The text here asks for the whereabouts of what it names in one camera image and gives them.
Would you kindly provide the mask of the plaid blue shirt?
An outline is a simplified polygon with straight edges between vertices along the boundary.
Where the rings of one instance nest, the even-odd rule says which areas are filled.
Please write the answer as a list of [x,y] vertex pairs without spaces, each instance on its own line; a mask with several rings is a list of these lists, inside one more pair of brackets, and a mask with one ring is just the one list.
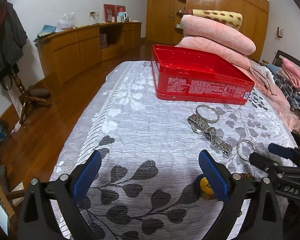
[[289,102],[290,110],[300,116],[300,92],[292,86],[287,78],[281,75],[275,74],[274,81]]

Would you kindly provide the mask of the yellow brown-spotted blanket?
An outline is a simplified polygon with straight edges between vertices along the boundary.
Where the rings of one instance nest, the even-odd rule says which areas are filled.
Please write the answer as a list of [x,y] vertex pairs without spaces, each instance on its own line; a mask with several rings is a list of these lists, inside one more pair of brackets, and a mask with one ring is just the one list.
[[193,9],[192,14],[217,21],[237,30],[240,29],[243,23],[243,16],[240,13],[232,11]]

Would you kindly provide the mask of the long wooden sideboard cabinet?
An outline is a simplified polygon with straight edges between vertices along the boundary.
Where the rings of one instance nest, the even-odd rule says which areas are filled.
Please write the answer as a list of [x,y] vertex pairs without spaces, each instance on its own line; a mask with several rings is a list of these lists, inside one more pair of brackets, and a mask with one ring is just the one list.
[[102,23],[46,35],[36,42],[45,79],[62,85],[81,72],[141,46],[141,22]]

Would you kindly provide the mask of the pink bed sheet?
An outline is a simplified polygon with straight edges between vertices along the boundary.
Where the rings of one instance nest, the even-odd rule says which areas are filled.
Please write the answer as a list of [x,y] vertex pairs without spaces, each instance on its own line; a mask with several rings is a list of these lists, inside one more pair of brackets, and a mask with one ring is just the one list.
[[256,62],[251,60],[249,62],[250,66],[248,68],[238,66],[237,68],[254,81],[255,87],[264,95],[285,126],[291,132],[296,132],[300,135],[300,116],[291,110],[290,104],[281,89],[268,79],[270,71],[266,73],[260,71]]

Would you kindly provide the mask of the white electric kettle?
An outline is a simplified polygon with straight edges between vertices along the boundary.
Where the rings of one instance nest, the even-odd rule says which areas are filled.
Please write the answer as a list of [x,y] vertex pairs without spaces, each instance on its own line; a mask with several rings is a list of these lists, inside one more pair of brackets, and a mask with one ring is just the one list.
[[126,22],[128,18],[128,15],[123,8],[119,8],[117,12],[117,22]]

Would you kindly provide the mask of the hanging dark clothes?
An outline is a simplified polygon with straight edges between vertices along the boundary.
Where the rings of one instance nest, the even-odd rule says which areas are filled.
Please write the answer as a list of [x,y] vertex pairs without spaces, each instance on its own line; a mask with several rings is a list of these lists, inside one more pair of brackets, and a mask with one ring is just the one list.
[[17,62],[23,57],[23,46],[27,43],[27,34],[13,7],[5,1],[0,6],[0,80],[13,68],[19,72]]

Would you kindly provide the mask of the wooden coat stand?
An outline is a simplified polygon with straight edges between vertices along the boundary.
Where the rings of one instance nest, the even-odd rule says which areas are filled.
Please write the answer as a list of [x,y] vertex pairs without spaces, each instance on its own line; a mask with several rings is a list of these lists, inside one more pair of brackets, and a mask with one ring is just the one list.
[[13,69],[10,71],[10,76],[13,79],[19,92],[21,93],[22,108],[19,118],[19,124],[23,125],[26,119],[28,107],[33,104],[43,107],[50,106],[51,103],[49,102],[49,100],[51,99],[51,93],[47,89],[25,89],[21,79]]

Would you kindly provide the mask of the red picture frame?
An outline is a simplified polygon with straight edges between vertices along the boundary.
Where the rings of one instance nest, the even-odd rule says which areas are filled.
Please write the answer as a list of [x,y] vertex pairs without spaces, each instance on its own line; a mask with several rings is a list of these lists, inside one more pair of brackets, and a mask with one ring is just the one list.
[[121,11],[126,11],[126,7],[124,5],[114,5],[114,4],[104,4],[103,12],[104,12],[104,21],[112,22],[113,17],[117,17],[117,14]]

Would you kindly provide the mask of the red tin box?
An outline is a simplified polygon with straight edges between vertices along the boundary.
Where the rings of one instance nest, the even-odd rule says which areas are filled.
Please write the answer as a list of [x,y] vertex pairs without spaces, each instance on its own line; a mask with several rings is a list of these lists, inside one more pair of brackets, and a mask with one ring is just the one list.
[[245,105],[254,81],[220,56],[154,44],[152,74],[161,100]]

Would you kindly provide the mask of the pink folded clothes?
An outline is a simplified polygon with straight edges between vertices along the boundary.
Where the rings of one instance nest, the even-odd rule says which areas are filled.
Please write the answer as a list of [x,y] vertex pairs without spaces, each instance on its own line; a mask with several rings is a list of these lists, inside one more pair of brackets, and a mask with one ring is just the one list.
[[287,58],[282,58],[282,69],[288,76],[289,81],[300,92],[300,70],[297,66]]

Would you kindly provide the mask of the gold round medallion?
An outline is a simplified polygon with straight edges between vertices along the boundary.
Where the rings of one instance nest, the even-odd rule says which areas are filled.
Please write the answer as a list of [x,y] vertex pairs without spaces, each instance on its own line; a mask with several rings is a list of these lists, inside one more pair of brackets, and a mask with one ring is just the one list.
[[211,188],[211,185],[207,181],[206,177],[203,177],[199,182],[200,196],[204,199],[213,200],[216,199],[215,194]]

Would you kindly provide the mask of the upper pink folded quilt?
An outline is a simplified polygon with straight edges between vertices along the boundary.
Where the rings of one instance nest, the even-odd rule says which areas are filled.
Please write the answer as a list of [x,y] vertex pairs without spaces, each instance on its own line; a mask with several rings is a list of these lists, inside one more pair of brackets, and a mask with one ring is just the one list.
[[184,15],[181,25],[185,36],[204,37],[247,56],[256,51],[256,45],[250,38],[217,21]]

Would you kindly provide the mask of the wooden wardrobe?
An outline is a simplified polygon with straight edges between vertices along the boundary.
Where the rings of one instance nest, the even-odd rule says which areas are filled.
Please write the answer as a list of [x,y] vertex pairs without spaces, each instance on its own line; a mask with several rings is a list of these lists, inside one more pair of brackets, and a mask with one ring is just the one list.
[[269,2],[267,0],[147,0],[146,40],[162,44],[178,44],[183,37],[179,26],[182,10],[223,10],[240,13],[239,28],[256,45],[250,59],[261,58],[266,39]]

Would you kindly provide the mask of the wall thermostat switch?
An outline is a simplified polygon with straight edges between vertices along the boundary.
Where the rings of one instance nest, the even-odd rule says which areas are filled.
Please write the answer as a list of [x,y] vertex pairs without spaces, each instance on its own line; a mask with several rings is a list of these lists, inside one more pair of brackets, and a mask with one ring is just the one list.
[[277,28],[277,37],[283,38],[283,29],[280,27]]

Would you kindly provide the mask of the white plastic bag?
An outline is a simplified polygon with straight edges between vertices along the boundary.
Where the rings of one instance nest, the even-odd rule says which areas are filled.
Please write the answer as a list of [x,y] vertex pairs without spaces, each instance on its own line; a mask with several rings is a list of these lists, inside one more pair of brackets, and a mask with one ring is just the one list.
[[73,29],[76,25],[75,13],[64,14],[57,23],[56,32]]

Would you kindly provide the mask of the blue cloth on sideboard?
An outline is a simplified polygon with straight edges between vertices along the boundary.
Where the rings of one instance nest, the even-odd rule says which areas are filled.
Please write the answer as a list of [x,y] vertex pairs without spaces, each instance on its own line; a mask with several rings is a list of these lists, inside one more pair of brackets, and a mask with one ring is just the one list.
[[55,32],[56,32],[55,26],[44,25],[42,30],[37,34],[36,38],[34,39],[34,42],[37,42],[38,40],[42,39],[43,37],[54,34]]

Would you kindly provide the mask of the lower pink folded quilt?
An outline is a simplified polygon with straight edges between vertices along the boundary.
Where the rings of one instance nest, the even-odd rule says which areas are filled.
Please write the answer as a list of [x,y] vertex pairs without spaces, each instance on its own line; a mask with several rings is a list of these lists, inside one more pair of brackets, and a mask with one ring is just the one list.
[[189,48],[216,54],[229,63],[241,67],[245,70],[248,70],[250,67],[250,61],[246,56],[243,56],[242,54],[230,48],[227,48],[204,37],[185,36],[177,44],[177,47]]

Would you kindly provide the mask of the pink folded quilt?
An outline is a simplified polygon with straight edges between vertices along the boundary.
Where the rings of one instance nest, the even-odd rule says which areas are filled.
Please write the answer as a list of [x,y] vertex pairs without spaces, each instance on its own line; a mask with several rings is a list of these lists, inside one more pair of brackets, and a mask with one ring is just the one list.
[[256,45],[250,38],[217,21],[184,15],[181,25],[185,36],[204,37],[247,56],[256,51]]
[[216,54],[229,63],[241,67],[245,70],[248,70],[250,67],[250,61],[246,56],[243,56],[242,54],[230,48],[227,48],[204,37],[185,36],[177,44],[177,47],[189,48]]

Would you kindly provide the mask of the plain silver ring bangle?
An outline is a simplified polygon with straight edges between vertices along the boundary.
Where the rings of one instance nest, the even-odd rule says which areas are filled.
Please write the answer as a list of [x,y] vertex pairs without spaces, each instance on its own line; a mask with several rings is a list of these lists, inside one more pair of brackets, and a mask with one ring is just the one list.
[[240,139],[237,142],[236,151],[238,156],[246,162],[249,162],[249,156],[253,152],[257,152],[257,145],[248,139]]

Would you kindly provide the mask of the silver metal wristwatch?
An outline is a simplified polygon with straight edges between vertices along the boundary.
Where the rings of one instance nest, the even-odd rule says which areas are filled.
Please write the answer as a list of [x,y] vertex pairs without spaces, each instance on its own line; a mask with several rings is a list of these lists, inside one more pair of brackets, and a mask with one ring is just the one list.
[[232,146],[222,140],[216,134],[216,129],[211,127],[208,122],[204,121],[198,115],[193,114],[187,118],[194,133],[203,135],[206,139],[220,149],[226,156],[232,153]]

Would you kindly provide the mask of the dark wooden headboard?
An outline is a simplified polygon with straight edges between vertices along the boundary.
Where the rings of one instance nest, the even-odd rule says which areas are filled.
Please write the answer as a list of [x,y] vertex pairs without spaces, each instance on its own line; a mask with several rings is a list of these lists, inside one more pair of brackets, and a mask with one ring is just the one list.
[[294,58],[293,56],[285,53],[284,51],[281,51],[281,50],[278,50],[276,52],[276,55],[274,57],[274,60],[272,62],[272,64],[276,65],[276,66],[281,66],[282,64],[282,59],[283,58],[286,58],[288,59],[289,61],[291,61],[292,63],[294,63],[296,66],[300,67],[300,61],[296,58]]

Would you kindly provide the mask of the white grey floral bedspread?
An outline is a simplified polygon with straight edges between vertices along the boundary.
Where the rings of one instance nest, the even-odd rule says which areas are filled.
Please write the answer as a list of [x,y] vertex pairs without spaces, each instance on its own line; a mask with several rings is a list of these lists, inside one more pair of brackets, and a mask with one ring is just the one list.
[[253,141],[268,155],[268,145],[296,142],[263,94],[253,89],[243,106],[209,104],[202,116],[217,118],[217,135],[232,146],[226,156],[194,133],[187,118],[195,102],[164,101],[155,95],[151,63],[124,62],[84,110],[58,157],[51,179],[70,173],[94,150],[102,165],[78,209],[97,239],[201,239],[223,206],[199,197],[200,151],[231,172],[265,172],[237,154],[240,139]]

